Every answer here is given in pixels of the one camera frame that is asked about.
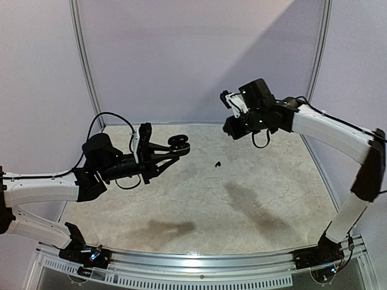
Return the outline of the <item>right aluminium frame post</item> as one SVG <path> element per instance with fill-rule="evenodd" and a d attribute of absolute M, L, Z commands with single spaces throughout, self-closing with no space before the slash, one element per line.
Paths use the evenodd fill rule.
<path fill-rule="evenodd" d="M 322 60 L 324 56 L 324 49 L 327 42 L 328 30 L 330 25 L 330 16 L 332 11 L 332 0 L 325 0 L 323 5 L 323 10 L 321 14 L 319 33 L 317 37 L 316 49 L 313 59 L 313 66 L 311 70 L 311 75 L 308 82 L 306 99 L 311 102 L 314 94 L 314 90 L 317 85 L 319 71 L 322 65 Z"/>

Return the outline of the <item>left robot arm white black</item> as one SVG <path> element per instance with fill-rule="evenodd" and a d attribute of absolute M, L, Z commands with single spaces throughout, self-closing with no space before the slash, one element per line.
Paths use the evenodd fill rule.
<path fill-rule="evenodd" d="M 137 139 L 134 151 L 123 153 L 112 145 L 108 134 L 99 133 L 83 144 L 86 162 L 63 173 L 46 176 L 1 172 L 1 233 L 16 234 L 50 244 L 85 262 L 90 256 L 78 227 L 64 225 L 20 209 L 20 205 L 46 201 L 89 202 L 107 191 L 111 181 L 139 176 L 149 184 L 181 156 L 190 151 L 188 137 L 170 137 L 167 146 L 149 141 L 150 135 Z"/>

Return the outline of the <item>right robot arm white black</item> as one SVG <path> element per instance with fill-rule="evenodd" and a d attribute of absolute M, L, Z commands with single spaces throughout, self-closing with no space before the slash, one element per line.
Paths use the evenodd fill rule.
<path fill-rule="evenodd" d="M 277 100 L 263 79 L 240 87 L 238 92 L 223 91 L 220 100 L 233 112 L 223 131 L 234 140 L 260 131 L 271 135 L 283 130 L 312 137 L 360 164 L 349 198 L 324 231 L 320 245 L 313 249 L 315 261 L 326 263 L 335 255 L 335 245 L 341 243 L 369 204 L 382 193 L 386 169 L 384 131 L 371 131 L 328 115 L 303 96 Z"/>

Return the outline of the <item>aluminium frame post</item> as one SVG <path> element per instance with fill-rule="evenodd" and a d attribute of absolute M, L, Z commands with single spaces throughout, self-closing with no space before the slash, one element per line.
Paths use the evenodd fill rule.
<path fill-rule="evenodd" d="M 76 41 L 76 47 L 79 54 L 80 65 L 83 72 L 83 78 L 88 91 L 88 96 L 91 102 L 91 106 L 94 115 L 102 112 L 102 108 L 97 96 L 96 87 L 94 84 L 91 67 L 88 59 L 88 54 L 85 45 L 85 38 L 83 36 L 82 21 L 80 19 L 80 8 L 77 0 L 69 0 L 70 15 L 73 23 L 74 37 Z"/>
<path fill-rule="evenodd" d="M 313 66 L 311 70 L 311 75 L 308 82 L 306 99 L 311 102 L 314 94 L 314 90 L 317 85 L 319 71 L 322 65 L 322 60 L 324 56 L 324 49 L 327 42 L 328 30 L 330 25 L 330 16 L 332 11 L 332 0 L 325 0 L 323 5 L 323 10 L 321 14 L 319 33 L 317 37 L 316 49 L 313 59 Z"/>

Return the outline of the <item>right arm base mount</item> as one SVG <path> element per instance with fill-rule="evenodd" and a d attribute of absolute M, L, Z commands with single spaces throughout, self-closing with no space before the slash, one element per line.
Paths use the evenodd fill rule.
<path fill-rule="evenodd" d="M 350 251 L 347 258 L 341 243 L 334 243 L 322 236 L 316 246 L 291 252 L 296 269 L 310 269 L 312 279 L 320 284 L 332 281 L 335 275 L 349 264 L 353 256 L 353 238 L 350 234 L 346 238 Z"/>

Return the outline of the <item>aluminium front rail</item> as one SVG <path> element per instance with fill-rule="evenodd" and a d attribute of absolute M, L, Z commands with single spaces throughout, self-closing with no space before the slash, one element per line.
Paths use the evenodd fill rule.
<path fill-rule="evenodd" d="M 204 255 L 115 250 L 105 269 L 82 269 L 56 249 L 36 250 L 27 289 L 376 289 L 360 236 L 338 262 L 299 269 L 292 250 Z"/>

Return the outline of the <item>black earbud charging case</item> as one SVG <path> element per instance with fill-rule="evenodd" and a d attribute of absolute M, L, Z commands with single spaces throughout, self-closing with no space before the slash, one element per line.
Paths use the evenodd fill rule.
<path fill-rule="evenodd" d="M 175 135 L 168 139 L 170 153 L 174 153 L 179 156 L 185 156 L 190 152 L 190 144 L 188 143 L 187 135 Z"/>

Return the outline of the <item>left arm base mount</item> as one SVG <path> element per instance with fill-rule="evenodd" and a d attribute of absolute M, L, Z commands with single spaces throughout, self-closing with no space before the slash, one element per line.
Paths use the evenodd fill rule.
<path fill-rule="evenodd" d="M 60 249 L 59 257 L 82 264 L 83 268 L 107 269 L 111 261 L 112 251 L 102 245 L 87 245 L 76 225 L 66 222 L 65 226 L 70 232 L 70 243 L 64 249 Z"/>

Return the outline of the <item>left aluminium frame post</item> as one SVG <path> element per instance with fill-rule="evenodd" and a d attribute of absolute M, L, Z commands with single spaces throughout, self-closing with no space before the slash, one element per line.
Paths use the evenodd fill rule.
<path fill-rule="evenodd" d="M 83 72 L 83 78 L 88 91 L 88 96 L 91 102 L 91 106 L 94 115 L 102 112 L 102 108 L 97 96 L 96 87 L 94 84 L 91 67 L 88 59 L 88 54 L 85 45 L 85 38 L 83 36 L 82 21 L 80 19 L 80 8 L 77 0 L 69 0 L 70 15 L 73 23 L 74 37 L 76 41 L 76 47 L 79 54 L 80 65 Z"/>

